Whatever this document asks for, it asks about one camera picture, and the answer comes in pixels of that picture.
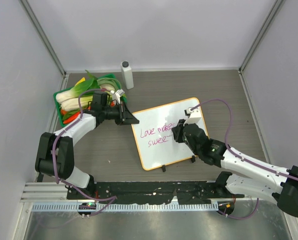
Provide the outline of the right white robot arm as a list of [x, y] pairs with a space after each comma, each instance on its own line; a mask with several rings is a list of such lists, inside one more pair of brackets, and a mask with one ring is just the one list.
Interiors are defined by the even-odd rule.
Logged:
[[275, 166], [245, 155], [209, 138], [197, 124], [187, 124], [183, 119], [172, 128], [172, 133], [175, 142], [184, 143], [204, 163], [226, 169], [214, 185], [216, 195], [254, 196], [298, 218], [298, 166]]

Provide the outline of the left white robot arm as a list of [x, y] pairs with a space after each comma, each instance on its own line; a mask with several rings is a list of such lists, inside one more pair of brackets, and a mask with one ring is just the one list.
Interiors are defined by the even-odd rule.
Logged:
[[93, 94], [86, 108], [79, 104], [77, 118], [62, 129], [41, 135], [35, 161], [35, 170], [54, 177], [75, 189], [88, 200], [95, 195], [93, 176], [81, 171], [74, 163], [74, 145], [88, 132], [96, 129], [104, 120], [117, 125], [138, 124], [139, 120], [129, 111], [124, 101], [124, 90], [109, 91], [91, 89]]

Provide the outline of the orange framed whiteboard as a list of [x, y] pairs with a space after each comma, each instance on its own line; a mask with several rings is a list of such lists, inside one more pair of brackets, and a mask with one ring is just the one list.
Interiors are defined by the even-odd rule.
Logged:
[[175, 142], [172, 128], [179, 120], [188, 118], [185, 110], [199, 103], [192, 97], [133, 113], [139, 120], [132, 125], [132, 130], [144, 170], [161, 168], [193, 156], [185, 143]]

